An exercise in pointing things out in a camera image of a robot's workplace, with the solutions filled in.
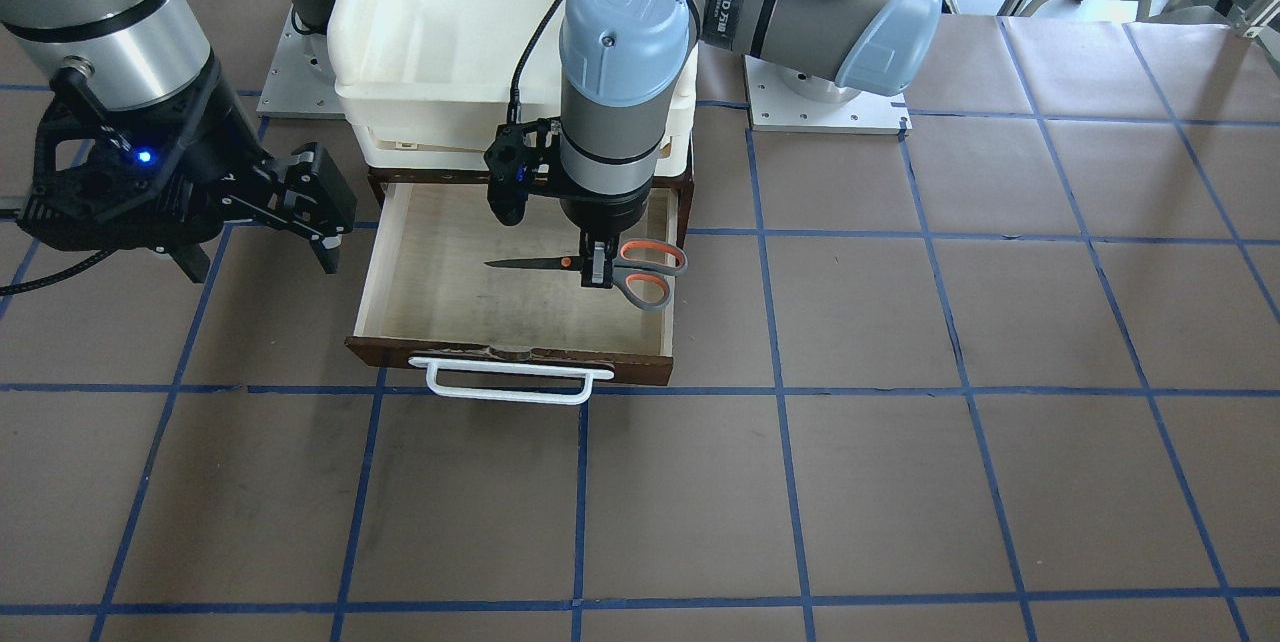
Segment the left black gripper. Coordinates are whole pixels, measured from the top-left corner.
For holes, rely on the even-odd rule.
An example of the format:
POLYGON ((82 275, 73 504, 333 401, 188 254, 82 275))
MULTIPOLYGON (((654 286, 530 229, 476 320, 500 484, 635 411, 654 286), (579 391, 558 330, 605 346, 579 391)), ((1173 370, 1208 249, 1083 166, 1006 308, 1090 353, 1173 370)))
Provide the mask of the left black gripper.
POLYGON ((617 238, 644 217, 649 192, 650 188, 616 196, 557 192, 562 212, 579 229, 580 272, 586 276, 586 286, 614 286, 617 238))

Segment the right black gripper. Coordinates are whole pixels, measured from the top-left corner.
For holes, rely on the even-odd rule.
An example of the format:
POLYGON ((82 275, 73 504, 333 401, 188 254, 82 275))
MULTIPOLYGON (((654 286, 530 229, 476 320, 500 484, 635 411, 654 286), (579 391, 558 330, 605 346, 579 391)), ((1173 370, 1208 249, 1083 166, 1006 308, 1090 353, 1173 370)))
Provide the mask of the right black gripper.
POLYGON ((68 58, 51 78, 18 214, 23 231, 64 253, 152 249, 204 283, 205 242, 225 219, 250 219, 305 238, 324 272, 338 272, 355 191, 323 145, 266 159, 218 58, 169 98, 123 113, 93 95, 91 77, 87 60, 68 58), (253 162, 266 200, 224 192, 219 205, 215 183, 253 162))

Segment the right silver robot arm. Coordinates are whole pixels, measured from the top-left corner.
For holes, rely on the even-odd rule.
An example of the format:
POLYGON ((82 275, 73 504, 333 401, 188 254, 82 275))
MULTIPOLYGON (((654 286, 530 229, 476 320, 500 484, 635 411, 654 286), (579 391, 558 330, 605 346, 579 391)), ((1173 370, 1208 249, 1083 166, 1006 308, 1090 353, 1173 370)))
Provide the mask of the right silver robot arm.
POLYGON ((319 142, 265 150, 187 0, 3 0, 3 27, 52 91, 15 221, 44 246, 88 254, 4 295, 120 249, 166 254, 204 283, 204 244, 228 221, 301 237, 337 272, 355 192, 319 142))

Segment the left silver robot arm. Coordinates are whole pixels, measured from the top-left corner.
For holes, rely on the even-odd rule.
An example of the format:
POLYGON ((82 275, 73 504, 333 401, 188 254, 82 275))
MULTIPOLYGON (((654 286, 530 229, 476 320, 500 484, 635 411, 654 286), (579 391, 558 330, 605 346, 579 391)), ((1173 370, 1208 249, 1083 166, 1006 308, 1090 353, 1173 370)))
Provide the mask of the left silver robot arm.
POLYGON ((564 0, 559 169, 586 286, 607 286, 644 212, 675 86, 699 42, 892 98, 914 81, 942 0, 564 0))

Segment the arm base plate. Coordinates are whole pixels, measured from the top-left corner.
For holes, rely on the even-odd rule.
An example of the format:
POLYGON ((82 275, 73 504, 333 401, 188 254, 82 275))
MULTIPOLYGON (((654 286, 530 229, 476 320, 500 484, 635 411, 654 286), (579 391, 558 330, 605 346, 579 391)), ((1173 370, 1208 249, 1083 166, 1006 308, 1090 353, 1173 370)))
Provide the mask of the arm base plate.
POLYGON ((744 58, 754 130, 899 136, 913 123, 902 95, 886 98, 756 58, 744 58))
POLYGON ((269 118, 342 121, 328 36, 305 27, 289 9, 257 104, 269 118))

